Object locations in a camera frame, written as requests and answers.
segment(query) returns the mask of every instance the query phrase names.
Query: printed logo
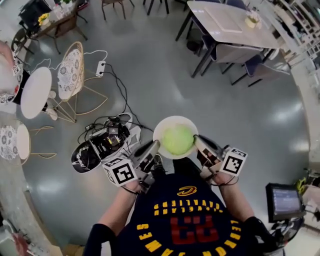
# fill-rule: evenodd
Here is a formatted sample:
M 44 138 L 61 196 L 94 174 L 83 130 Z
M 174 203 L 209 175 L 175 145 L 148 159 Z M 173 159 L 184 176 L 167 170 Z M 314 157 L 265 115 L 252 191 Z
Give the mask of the printed logo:
M 197 192 L 197 188 L 195 186 L 184 186 L 179 188 L 179 193 L 177 193 L 180 197 L 186 197 L 192 195 Z

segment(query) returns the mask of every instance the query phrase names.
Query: round white table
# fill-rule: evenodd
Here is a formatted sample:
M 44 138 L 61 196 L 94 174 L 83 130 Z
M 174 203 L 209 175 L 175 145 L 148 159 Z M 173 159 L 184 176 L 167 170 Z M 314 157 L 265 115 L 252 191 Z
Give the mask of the round white table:
M 21 111 L 25 118 L 35 118 L 44 108 L 52 85 L 52 75 L 47 67 L 34 71 L 26 81 L 21 96 Z
M 16 147 L 18 149 L 19 157 L 22 160 L 28 159 L 30 155 L 30 135 L 27 127 L 24 124 L 20 124 L 16 130 Z

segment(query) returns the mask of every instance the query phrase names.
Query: hand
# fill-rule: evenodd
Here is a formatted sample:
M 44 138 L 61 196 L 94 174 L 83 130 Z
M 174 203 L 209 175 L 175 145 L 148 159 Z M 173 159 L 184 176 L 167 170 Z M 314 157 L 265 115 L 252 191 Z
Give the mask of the hand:
M 141 190 L 138 179 L 125 184 L 124 187 L 134 192 L 139 192 Z
M 221 185 L 223 183 L 227 183 L 228 181 L 230 181 L 230 179 L 232 178 L 232 176 L 230 174 L 224 173 L 224 172 L 218 172 L 214 177 L 213 177 L 213 181 L 217 184 L 217 185 Z

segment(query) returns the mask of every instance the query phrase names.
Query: navy t-shirt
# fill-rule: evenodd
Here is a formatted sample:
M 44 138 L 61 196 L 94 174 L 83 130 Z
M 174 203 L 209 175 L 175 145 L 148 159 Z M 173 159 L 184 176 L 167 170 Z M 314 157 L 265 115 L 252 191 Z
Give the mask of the navy t-shirt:
M 201 178 L 164 175 L 137 197 L 130 223 L 115 237 L 93 226 L 85 256 L 100 255 L 110 241 L 112 256 L 246 256 L 257 241 L 231 216 Z

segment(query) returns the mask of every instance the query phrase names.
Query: monitor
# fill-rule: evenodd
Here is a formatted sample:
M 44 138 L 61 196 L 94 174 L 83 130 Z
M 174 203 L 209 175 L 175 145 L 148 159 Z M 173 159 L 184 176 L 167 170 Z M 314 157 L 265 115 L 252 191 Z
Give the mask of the monitor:
M 294 185 L 269 183 L 265 189 L 270 223 L 305 215 L 302 199 Z

